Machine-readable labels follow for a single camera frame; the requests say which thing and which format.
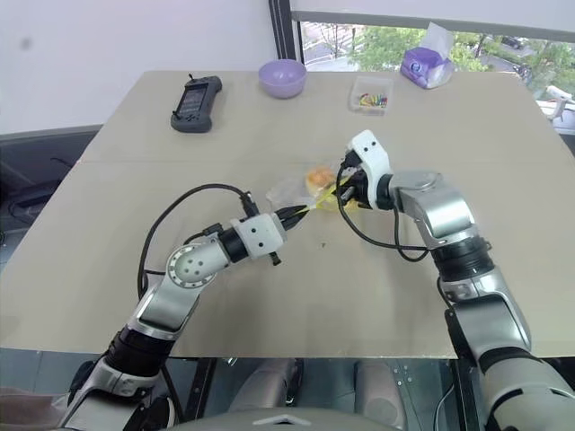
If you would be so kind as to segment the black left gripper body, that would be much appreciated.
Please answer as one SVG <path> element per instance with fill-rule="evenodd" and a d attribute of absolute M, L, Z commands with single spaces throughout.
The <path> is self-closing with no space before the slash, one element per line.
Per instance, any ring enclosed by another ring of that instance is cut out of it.
<path fill-rule="evenodd" d="M 280 217 L 279 216 L 279 210 L 277 210 L 275 212 L 275 215 L 279 218 L 279 221 L 281 222 L 283 228 L 287 231 L 289 229 L 291 229 L 290 227 L 290 217 Z M 271 252 L 269 254 L 272 264 L 274 266 L 277 266 L 281 263 L 281 259 L 279 258 L 278 254 L 276 252 Z"/>

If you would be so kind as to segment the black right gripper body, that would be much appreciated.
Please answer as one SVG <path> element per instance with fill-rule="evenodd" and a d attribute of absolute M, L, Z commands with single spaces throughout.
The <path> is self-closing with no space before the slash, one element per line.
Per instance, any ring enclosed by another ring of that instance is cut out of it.
<path fill-rule="evenodd" d="M 371 209 L 371 205 L 369 204 L 368 197 L 367 197 L 367 186 L 368 186 L 368 179 L 366 172 L 360 167 L 361 160 L 359 156 L 356 154 L 355 151 L 349 151 L 346 153 L 343 161 L 341 162 L 340 168 L 338 172 L 343 170 L 353 170 L 353 175 L 349 178 L 349 180 L 341 187 L 337 184 L 337 199 L 338 204 L 342 207 L 348 205 L 348 203 L 342 203 L 339 198 L 339 192 L 341 189 L 345 189 L 347 187 L 354 187 L 355 188 L 355 195 L 351 201 L 354 201 L 358 207 L 364 209 Z"/>

